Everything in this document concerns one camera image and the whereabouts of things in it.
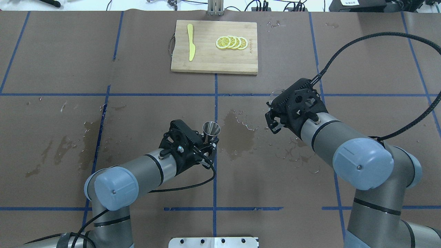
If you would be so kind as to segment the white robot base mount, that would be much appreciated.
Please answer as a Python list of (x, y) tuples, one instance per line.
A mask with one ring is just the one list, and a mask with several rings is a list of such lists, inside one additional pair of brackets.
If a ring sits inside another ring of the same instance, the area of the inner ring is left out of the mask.
[(178, 237), (172, 238), (169, 248), (258, 248), (257, 237)]

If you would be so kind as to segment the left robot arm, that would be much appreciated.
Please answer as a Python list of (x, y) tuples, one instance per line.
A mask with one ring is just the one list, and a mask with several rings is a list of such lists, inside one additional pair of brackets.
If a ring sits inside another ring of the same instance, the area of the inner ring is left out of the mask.
[(220, 127), (203, 124), (199, 133), (183, 120), (173, 120), (159, 148), (129, 162), (101, 169), (85, 182), (84, 193), (92, 202), (93, 218), (77, 232), (50, 235), (21, 245), (22, 248), (133, 248), (129, 206), (194, 165), (216, 176), (214, 157)]

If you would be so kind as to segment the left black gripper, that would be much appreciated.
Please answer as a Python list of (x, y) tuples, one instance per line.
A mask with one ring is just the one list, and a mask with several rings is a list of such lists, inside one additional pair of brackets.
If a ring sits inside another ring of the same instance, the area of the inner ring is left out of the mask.
[(192, 130), (183, 120), (173, 120), (159, 145), (159, 157), (164, 158), (170, 154), (174, 158), (176, 175), (194, 165), (210, 169), (214, 164), (218, 142), (216, 136), (203, 138), (203, 134)]

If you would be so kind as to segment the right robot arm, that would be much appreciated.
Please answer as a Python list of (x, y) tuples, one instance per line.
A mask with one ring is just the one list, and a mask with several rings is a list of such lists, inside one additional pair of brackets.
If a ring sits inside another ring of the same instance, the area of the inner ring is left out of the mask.
[(272, 133), (288, 128), (355, 189), (345, 248), (439, 248), (440, 230), (401, 219), (407, 189), (422, 178), (416, 157), (359, 133), (329, 114), (301, 78), (267, 102)]

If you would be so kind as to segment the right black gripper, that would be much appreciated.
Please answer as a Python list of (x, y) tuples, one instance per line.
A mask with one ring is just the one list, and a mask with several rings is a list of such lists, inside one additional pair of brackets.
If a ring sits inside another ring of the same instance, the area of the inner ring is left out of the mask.
[(318, 121), (318, 113), (327, 113), (325, 104), (320, 99), (311, 80), (300, 78), (288, 87), (270, 105), (265, 114), (268, 129), (277, 134), (285, 127), (298, 138), (302, 138), (301, 130), (308, 119)]

